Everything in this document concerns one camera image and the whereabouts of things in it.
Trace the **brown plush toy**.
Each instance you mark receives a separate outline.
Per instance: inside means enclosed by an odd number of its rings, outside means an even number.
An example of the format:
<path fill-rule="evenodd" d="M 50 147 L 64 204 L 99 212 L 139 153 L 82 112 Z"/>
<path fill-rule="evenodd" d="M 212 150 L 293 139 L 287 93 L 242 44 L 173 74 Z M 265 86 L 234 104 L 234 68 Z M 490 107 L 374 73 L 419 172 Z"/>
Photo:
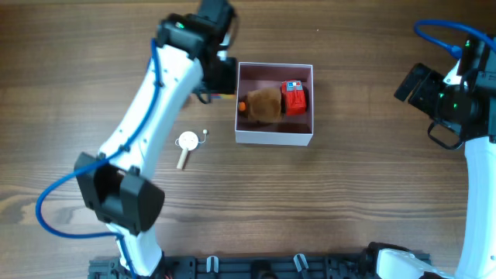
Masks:
<path fill-rule="evenodd" d="M 238 113 L 252 122 L 274 123 L 283 119 L 281 92 L 277 88 L 249 91 L 238 101 Z"/>

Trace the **red toy fire truck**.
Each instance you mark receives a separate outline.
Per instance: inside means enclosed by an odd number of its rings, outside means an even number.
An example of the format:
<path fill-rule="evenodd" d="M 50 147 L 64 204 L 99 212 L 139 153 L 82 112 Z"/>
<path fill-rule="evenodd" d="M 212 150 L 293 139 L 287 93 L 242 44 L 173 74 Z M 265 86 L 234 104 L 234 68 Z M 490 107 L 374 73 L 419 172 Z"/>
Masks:
<path fill-rule="evenodd" d="M 285 115 L 302 115 L 308 111 L 308 89 L 299 80 L 283 81 L 281 111 Z"/>

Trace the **colourful two-by-two puzzle cube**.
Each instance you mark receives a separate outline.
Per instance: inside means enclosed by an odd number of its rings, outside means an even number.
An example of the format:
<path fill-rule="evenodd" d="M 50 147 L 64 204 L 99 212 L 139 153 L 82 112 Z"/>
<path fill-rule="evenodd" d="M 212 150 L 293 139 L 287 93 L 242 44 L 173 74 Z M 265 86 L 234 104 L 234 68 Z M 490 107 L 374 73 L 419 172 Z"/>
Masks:
<path fill-rule="evenodd" d="M 228 94 L 211 94 L 212 99 L 235 99 L 236 95 L 228 95 Z"/>

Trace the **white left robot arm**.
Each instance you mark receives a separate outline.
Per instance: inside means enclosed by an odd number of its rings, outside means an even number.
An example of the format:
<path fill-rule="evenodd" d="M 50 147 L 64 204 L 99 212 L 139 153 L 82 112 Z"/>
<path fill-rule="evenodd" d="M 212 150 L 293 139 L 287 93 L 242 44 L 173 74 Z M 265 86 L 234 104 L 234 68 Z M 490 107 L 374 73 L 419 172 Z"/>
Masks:
<path fill-rule="evenodd" d="M 158 157 L 190 95 L 209 103 L 236 90 L 236 59 L 229 57 L 239 26 L 226 0 L 203 0 L 195 14 L 171 14 L 152 39 L 138 92 L 115 132 L 95 155 L 74 165 L 84 204 L 114 234 L 120 257 L 93 261 L 91 278 L 161 278 L 164 254 L 154 224 L 164 192 L 152 183 Z"/>

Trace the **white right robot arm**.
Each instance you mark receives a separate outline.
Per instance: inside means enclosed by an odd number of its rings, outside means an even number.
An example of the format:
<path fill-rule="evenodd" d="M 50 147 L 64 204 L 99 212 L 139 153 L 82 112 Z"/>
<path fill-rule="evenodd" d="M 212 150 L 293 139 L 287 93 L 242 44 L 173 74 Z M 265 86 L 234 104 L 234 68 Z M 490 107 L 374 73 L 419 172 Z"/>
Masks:
<path fill-rule="evenodd" d="M 464 148 L 468 172 L 467 217 L 455 278 L 495 276 L 495 37 L 469 35 L 453 69 L 442 75 L 416 64 L 394 96 L 424 112 L 430 129 L 457 137 L 446 150 Z"/>

